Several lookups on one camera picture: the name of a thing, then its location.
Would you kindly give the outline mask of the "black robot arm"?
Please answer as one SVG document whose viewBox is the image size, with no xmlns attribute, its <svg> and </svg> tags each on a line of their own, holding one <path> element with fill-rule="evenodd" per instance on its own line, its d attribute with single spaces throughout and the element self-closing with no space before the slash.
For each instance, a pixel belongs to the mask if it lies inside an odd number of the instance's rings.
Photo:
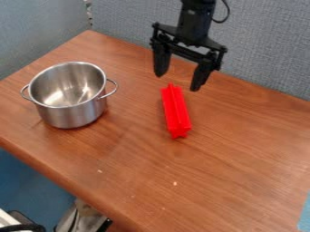
<svg viewBox="0 0 310 232">
<path fill-rule="evenodd" d="M 180 0 L 182 9 L 178 25 L 152 24 L 150 45 L 152 48 L 154 72 L 162 77 L 170 68 L 172 54 L 198 64 L 194 71 L 190 90 L 196 92 L 207 82 L 212 71 L 219 71 L 227 48 L 208 36 L 211 23 L 222 24 L 214 19 L 216 0 Z"/>
</svg>

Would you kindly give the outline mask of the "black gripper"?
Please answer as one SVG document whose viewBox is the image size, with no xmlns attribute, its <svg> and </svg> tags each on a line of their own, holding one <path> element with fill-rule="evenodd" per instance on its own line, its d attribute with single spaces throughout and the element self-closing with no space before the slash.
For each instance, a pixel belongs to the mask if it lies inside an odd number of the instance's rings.
<svg viewBox="0 0 310 232">
<path fill-rule="evenodd" d="M 227 48 L 210 37 L 196 42 L 178 37 L 175 26 L 154 23 L 152 29 L 150 46 L 154 54 L 155 75 L 162 77 L 167 73 L 172 54 L 199 63 L 190 85 L 190 90 L 196 92 L 207 82 L 214 69 L 220 70 Z"/>
</svg>

